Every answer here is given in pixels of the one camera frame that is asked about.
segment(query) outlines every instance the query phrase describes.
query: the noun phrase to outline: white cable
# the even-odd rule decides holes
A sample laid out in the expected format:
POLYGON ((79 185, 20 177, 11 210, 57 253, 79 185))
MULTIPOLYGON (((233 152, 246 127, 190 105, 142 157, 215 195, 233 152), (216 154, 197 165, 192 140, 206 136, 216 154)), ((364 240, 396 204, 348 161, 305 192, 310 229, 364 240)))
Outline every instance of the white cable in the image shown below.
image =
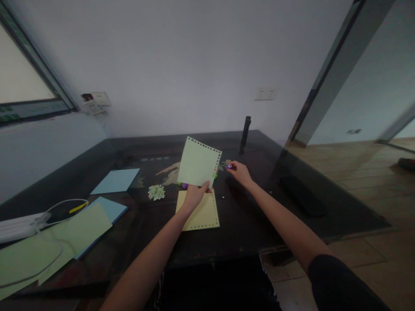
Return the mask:
MULTIPOLYGON (((39 219, 42 219, 42 217, 47 213, 47 212, 49 212, 51 209, 53 209, 54 207, 56 207, 56 206, 58 206, 59 204, 62 204, 62 203, 64 203, 64 202, 68 202, 68 201, 84 201, 84 202, 86 202, 86 205, 82 208, 82 211, 89 205, 89 201, 87 201, 87 200, 84 200, 84 199, 70 199, 70 200, 65 200, 65 201, 61 201, 61 202, 59 202, 59 203, 57 203, 57 204, 55 204, 54 206, 52 206, 50 209, 48 209, 46 212, 44 212, 43 213, 43 215, 41 216, 41 217, 39 217, 39 219)), ((78 215, 79 213, 77 213, 77 214, 75 214, 75 215, 73 215, 73 216, 71 216, 71 217, 69 217, 69 218, 66 218, 66 219, 64 219, 64 220, 61 220, 61 221, 58 221, 58 222, 53 222, 53 223, 50 223, 50 224, 47 224, 46 226, 51 226, 51 225, 55 225, 55 224, 58 224, 58 223, 60 223, 60 222, 65 222, 65 221, 67 221, 67 220, 69 220, 69 219, 71 219, 71 218, 73 218, 73 217, 75 217, 76 215, 78 215)), ((26 278, 24 278, 24 279, 20 279, 20 280, 17 280, 17 281, 14 281, 14 282, 10 282, 10 283, 7 283, 7 284, 3 284, 3 285, 0 285, 0 289, 3 289, 3 288, 6 288, 6 287, 9 287, 9 286, 12 286, 12 285, 15 285, 15 284, 19 284, 19 283, 21 283, 21 282, 24 282, 24 281, 27 281, 27 280, 29 280, 29 279, 31 279, 31 278, 33 278, 33 277, 35 277, 35 276, 38 276, 39 274, 41 274, 43 271, 45 271, 47 268, 49 268, 61 255, 62 255, 62 253, 64 252, 64 245, 61 243, 61 242, 59 242, 58 240, 50 240, 50 239, 48 239, 48 238, 46 238, 44 235, 43 235, 43 233, 40 231, 40 228, 39 228, 39 223, 38 223, 38 221, 36 222, 36 224, 35 224, 35 230, 36 230, 36 234, 38 234, 39 236, 40 236, 40 238, 42 239, 42 240, 44 240, 44 241, 46 241, 46 242, 52 242, 52 243, 56 243, 56 244, 58 244, 59 245, 59 248, 60 248, 60 250, 59 250, 59 254, 46 266, 46 267, 44 267, 42 270, 40 270, 39 272, 37 272, 36 274, 33 274, 33 275, 31 275, 31 276, 28 276, 28 277, 26 277, 26 278)))

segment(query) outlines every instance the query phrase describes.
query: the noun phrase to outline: person's left hand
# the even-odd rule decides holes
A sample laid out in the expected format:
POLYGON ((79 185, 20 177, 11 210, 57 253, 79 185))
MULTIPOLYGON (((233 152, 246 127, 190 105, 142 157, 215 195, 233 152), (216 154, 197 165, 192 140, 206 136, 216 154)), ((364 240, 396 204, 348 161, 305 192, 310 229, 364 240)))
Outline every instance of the person's left hand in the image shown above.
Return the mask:
POLYGON ((189 212, 190 215, 199 205, 200 201, 202 201, 205 193, 212 193, 212 190, 209 189, 209 181, 206 181, 202 187, 189 185, 187 187, 185 201, 180 210, 183 209, 184 211, 189 212))

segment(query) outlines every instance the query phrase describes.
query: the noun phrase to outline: wall socket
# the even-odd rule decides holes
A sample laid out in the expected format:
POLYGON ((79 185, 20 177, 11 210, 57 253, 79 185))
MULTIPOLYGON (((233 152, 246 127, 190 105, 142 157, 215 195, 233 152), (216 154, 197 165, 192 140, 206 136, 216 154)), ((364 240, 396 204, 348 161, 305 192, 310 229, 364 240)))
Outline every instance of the wall socket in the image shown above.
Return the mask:
POLYGON ((87 110, 92 115, 97 115, 105 112, 105 109, 100 104, 97 104, 94 100, 86 102, 82 106, 84 110, 87 110))
POLYGON ((91 92, 93 100, 100 106, 111 106, 111 102, 105 92, 91 92))
POLYGON ((258 88, 256 91, 256 101, 260 100, 274 100, 275 88, 258 88))

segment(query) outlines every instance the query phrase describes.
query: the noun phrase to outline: blue paper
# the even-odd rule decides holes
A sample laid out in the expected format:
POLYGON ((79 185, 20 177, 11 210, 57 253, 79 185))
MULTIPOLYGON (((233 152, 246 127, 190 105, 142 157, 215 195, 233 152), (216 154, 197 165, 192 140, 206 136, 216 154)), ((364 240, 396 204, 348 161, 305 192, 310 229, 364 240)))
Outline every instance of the blue paper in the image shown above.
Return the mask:
POLYGON ((127 191, 139 170, 139 168, 113 170, 96 186, 91 194, 127 191))
MULTIPOLYGON (((93 201, 91 203, 91 205, 87 206, 85 209, 90 208, 91 206, 93 206, 96 203, 101 204, 102 209, 107 214, 108 220, 112 224, 115 223, 118 220, 118 218, 120 218, 121 215, 124 214, 124 212, 127 210, 126 206, 118 204, 116 202, 113 202, 113 201, 108 200, 108 199, 103 198, 103 197, 99 197, 98 199, 93 201)), ((87 248, 82 250, 77 256, 75 256, 75 259, 78 259, 79 257, 81 257, 82 254, 85 253, 88 249, 90 249, 91 246, 93 246, 97 241, 98 241, 98 239, 96 239, 90 246, 88 246, 87 248)))

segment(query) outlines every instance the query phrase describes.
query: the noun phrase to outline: paper sheet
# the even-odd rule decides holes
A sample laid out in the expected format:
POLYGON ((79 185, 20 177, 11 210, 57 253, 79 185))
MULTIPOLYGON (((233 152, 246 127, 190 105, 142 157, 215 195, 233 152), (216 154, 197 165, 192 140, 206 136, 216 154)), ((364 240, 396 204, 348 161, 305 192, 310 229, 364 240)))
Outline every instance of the paper sheet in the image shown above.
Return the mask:
MULTIPOLYGON (((108 220, 112 224, 115 223, 117 221, 117 219, 120 218, 121 215, 124 214, 124 212, 127 209, 126 206, 118 204, 114 201, 108 200, 108 199, 103 198, 103 197, 99 197, 98 199, 93 201, 91 203, 91 205, 87 206, 86 208, 88 209, 88 208, 94 206, 95 204, 100 204, 102 206, 102 208, 104 209, 104 212, 107 214, 108 220)), ((97 240, 95 240, 91 245, 89 245, 88 247, 83 249, 80 253, 78 253, 75 256, 75 259, 78 259, 85 251, 87 251, 92 245, 94 245, 97 240)))
POLYGON ((139 168, 113 170, 96 186, 91 194, 127 191, 139 170, 139 168))
POLYGON ((202 186, 209 180, 212 189, 221 155, 222 151, 187 136, 177 181, 202 186))
MULTIPOLYGON (((39 280, 42 284, 63 265, 107 231, 112 224, 98 203, 77 214, 67 222, 43 230, 47 239, 59 239, 63 246, 62 255, 41 275, 32 280, 0 289, 0 299, 4 299, 28 284, 39 280)), ((0 250, 0 282, 10 283, 37 273, 47 266, 59 253, 60 247, 34 235, 0 250)))
MULTIPOLYGON (((182 207, 186 193, 187 191, 179 191, 176 213, 182 207)), ((190 215, 182 231, 217 228, 219 226, 215 192, 212 190, 212 193, 203 195, 202 201, 190 215)))

